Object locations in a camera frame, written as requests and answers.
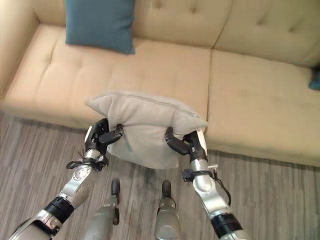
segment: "gray pillow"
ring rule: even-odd
[[[124,136],[108,146],[108,151],[120,159],[147,168],[178,167],[179,154],[165,141],[167,127],[179,139],[207,122],[189,106],[169,97],[138,92],[111,91],[87,102],[88,106],[105,116],[110,130],[123,125]]]
[[[135,0],[65,0],[66,44],[134,54]]]

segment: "backrest cushion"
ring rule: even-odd
[[[66,24],[64,0],[31,0],[40,22]],[[135,0],[133,35],[156,41],[211,48],[232,0]]]
[[[320,60],[320,1],[234,0],[215,47],[314,65]]]

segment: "couch armrest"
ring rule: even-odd
[[[0,0],[0,99],[6,94],[38,23],[31,0]]]

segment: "couch cushion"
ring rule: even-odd
[[[215,50],[210,149],[320,166],[320,92],[308,68]]]
[[[65,0],[29,0],[41,23],[66,24]],[[211,48],[232,0],[135,0],[133,34],[138,38]]]
[[[320,61],[320,1],[235,0],[215,47],[314,65]]]
[[[5,108],[86,128],[101,116],[85,100],[107,90],[128,90],[176,98],[206,119],[210,49],[138,38],[133,45],[135,55],[70,46],[64,27],[40,24],[5,96]]]

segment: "striped carpet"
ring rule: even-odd
[[[0,239],[51,201],[69,180],[66,164],[77,160],[85,132],[23,120],[0,112]],[[320,168],[243,155],[209,152],[232,195],[234,214],[253,240],[320,239]],[[112,158],[90,198],[63,225],[56,240],[78,240],[95,210],[121,181],[120,224],[113,240],[151,240],[165,179],[172,182],[184,240],[216,240],[200,201],[180,167],[152,170]]]

